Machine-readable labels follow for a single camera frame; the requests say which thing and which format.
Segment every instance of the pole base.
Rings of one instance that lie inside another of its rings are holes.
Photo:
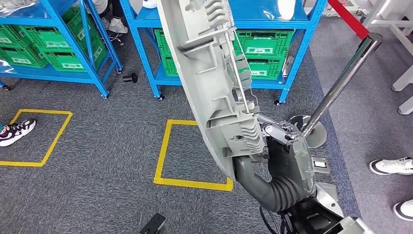
[[[299,115],[292,117],[288,122],[296,125],[301,131],[307,125],[309,119],[310,116]],[[318,122],[305,140],[310,149],[318,148],[323,145],[327,140],[327,131],[325,130],[324,125],[321,122]]]

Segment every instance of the gray plastic panel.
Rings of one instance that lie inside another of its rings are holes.
[[[228,2],[159,0],[158,12],[205,144],[221,170],[235,179],[232,157],[262,153],[264,140],[253,113],[259,108],[244,99],[251,73],[237,72],[248,64],[245,56],[234,54]]]

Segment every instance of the yellow tape square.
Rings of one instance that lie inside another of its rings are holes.
[[[193,180],[183,180],[183,179],[162,178],[162,167],[164,166],[170,131],[171,131],[173,124],[197,125],[196,121],[193,121],[193,120],[178,120],[178,119],[167,120],[167,125],[166,125],[165,133],[164,133],[164,139],[162,140],[161,152],[159,153],[158,164],[156,166],[155,177],[153,178],[153,182],[155,184],[190,187],[190,188],[197,188],[197,189],[231,191],[233,188],[233,183],[229,177],[226,178],[226,184],[193,181]]]
[[[63,130],[66,128],[67,123],[69,122],[70,118],[72,117],[72,112],[70,111],[53,111],[53,110],[34,110],[34,109],[20,109],[17,111],[16,115],[10,121],[10,124],[14,123],[17,118],[23,112],[29,113],[42,113],[42,114],[52,114],[52,115],[67,115],[66,120],[63,122],[59,132],[57,133],[55,139],[53,140],[52,144],[50,145],[46,155],[43,157],[41,162],[18,162],[18,161],[0,161],[0,166],[18,166],[18,167],[42,167],[47,159],[49,158],[50,154],[52,153],[53,148],[57,143],[57,139],[59,139],[60,135],[62,135]]]

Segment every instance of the red barrier rope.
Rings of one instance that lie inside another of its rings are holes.
[[[351,27],[351,29],[361,39],[364,39],[370,32],[338,0],[328,0],[328,3],[341,16],[341,18]]]

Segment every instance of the white sneaker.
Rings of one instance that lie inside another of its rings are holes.
[[[109,25],[111,24],[109,23],[109,20],[107,20],[105,17],[100,18],[100,20],[102,21],[102,24],[105,27],[105,29],[109,29]]]
[[[113,18],[109,25],[109,30],[115,33],[128,33],[128,28],[125,27],[120,19]]]
[[[413,174],[413,160],[410,157],[404,157],[397,160],[375,160],[370,162],[370,171],[377,175],[389,174]]]
[[[413,221],[413,200],[395,204],[393,211],[397,217],[406,221]]]
[[[13,123],[6,126],[7,136],[0,136],[0,146],[5,147],[13,144],[23,136],[31,132],[36,126],[36,120],[28,119],[21,123]]]

